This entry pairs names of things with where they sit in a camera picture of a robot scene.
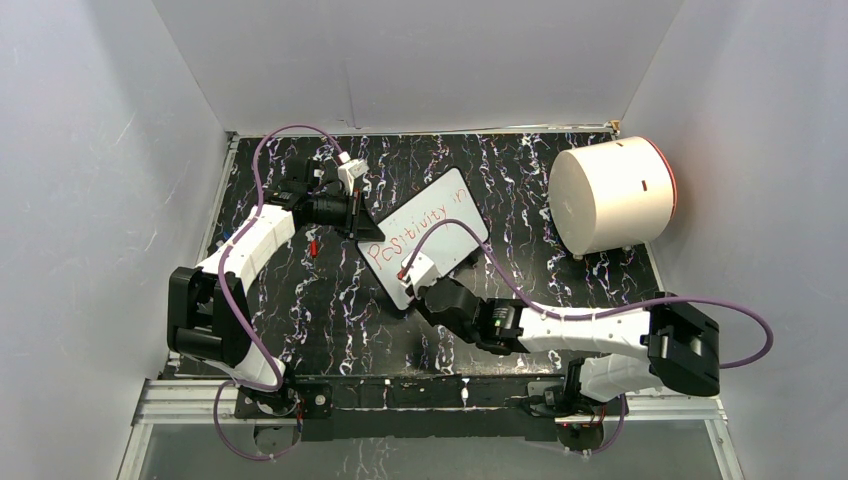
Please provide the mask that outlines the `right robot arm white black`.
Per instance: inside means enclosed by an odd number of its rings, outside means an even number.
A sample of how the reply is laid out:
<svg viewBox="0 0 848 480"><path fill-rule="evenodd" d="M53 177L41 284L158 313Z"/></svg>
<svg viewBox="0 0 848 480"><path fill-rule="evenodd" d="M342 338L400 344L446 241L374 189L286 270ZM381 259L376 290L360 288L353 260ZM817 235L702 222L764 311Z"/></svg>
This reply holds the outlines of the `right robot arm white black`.
<svg viewBox="0 0 848 480"><path fill-rule="evenodd" d="M494 355L585 353L570 364L563 387L565 405L577 414L643 389L720 392L718 324L674 296L613 309L537 306L483 299L444 278L424 289L418 309L430 325Z"/></svg>

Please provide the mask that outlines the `small white whiteboard black frame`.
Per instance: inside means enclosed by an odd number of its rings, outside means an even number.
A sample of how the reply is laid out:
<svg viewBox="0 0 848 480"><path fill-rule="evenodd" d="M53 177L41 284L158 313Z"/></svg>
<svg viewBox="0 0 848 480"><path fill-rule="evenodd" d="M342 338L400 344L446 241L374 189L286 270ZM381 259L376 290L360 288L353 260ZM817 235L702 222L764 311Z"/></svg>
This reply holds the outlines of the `small white whiteboard black frame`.
<svg viewBox="0 0 848 480"><path fill-rule="evenodd" d="M407 309L413 298L405 292L398 273L416 246L424 263L435 266L445 276L466 260L479 243L455 224L436 227L446 220L458 220L468 226L482 242L490 231L462 171L454 166L401 204L378 223L384 233L382 242L363 241L356 249L374 274L378 284L398 310Z"/></svg>

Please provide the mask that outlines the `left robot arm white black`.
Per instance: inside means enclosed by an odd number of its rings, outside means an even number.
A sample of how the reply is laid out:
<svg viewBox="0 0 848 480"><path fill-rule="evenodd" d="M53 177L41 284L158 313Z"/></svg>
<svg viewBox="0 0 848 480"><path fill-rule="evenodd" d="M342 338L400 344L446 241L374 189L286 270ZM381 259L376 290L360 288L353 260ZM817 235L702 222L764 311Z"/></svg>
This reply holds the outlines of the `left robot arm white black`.
<svg viewBox="0 0 848 480"><path fill-rule="evenodd" d="M352 240L381 241L363 194L355 185L365 161L341 155L327 176L314 160L296 160L283 178L261 188L249 217L212 255L178 267L168 283L166 342L170 351L227 373L239 386L260 392L275 416L294 411L297 387L285 364L270 354L252 326L246 295L268 262L306 226L328 226Z"/></svg>

